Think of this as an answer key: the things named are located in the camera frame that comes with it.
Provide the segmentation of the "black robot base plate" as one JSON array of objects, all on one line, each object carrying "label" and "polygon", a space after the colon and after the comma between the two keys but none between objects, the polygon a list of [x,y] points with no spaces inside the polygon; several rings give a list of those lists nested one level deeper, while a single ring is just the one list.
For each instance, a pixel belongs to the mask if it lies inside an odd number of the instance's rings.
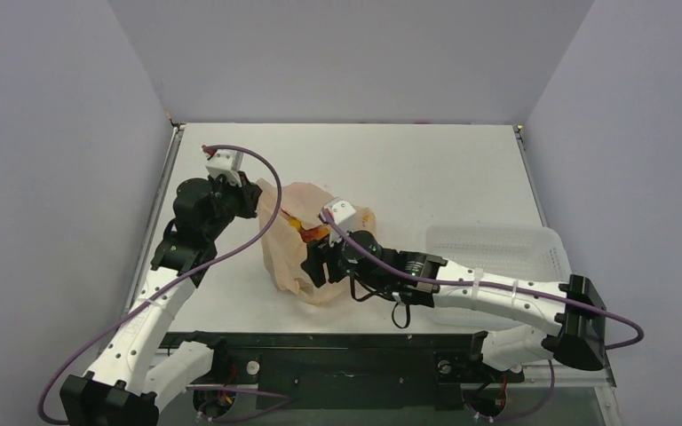
[{"label": "black robot base plate", "polygon": [[287,395],[293,409],[460,410],[464,396],[493,397],[518,372],[481,362],[486,333],[250,334],[169,332],[159,348],[214,347],[213,366],[196,383],[255,385]]}]

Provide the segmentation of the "orange translucent plastic bag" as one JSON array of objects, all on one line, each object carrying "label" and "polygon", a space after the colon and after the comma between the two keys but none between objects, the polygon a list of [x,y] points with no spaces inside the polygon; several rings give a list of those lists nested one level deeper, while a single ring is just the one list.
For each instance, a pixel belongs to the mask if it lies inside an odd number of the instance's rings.
[{"label": "orange translucent plastic bag", "polygon": [[322,305],[341,295],[349,284],[347,278],[338,283],[316,288],[301,269],[306,258],[306,244],[298,232],[282,217],[282,209],[311,228],[324,225],[318,218],[321,208],[334,196],[320,187],[294,182],[282,188],[281,211],[261,237],[264,265],[274,285],[281,291],[294,294],[306,304]]}]

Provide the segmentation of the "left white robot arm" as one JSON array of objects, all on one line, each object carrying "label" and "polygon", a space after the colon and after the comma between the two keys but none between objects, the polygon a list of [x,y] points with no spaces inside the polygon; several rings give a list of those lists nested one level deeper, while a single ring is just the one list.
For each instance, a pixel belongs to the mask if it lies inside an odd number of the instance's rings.
[{"label": "left white robot arm", "polygon": [[173,219],[155,248],[129,314],[82,375],[59,390],[67,425],[155,425],[161,411],[194,379],[217,382],[229,357],[188,343],[161,364],[151,362],[178,311],[217,257],[216,239],[236,219],[257,215],[261,188],[243,172],[193,177],[176,189]]}]

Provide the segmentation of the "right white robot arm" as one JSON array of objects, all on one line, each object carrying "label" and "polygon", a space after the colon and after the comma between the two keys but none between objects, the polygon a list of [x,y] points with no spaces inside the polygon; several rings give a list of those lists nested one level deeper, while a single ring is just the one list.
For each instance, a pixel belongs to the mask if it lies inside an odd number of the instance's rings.
[{"label": "right white robot arm", "polygon": [[479,334],[481,345],[465,355],[467,371],[478,379],[544,359],[583,371],[605,366],[606,306],[582,275],[564,281],[505,277],[441,256],[383,248],[367,231],[328,235],[306,251],[301,268],[317,288],[348,278],[405,307],[457,308],[517,322]]}]

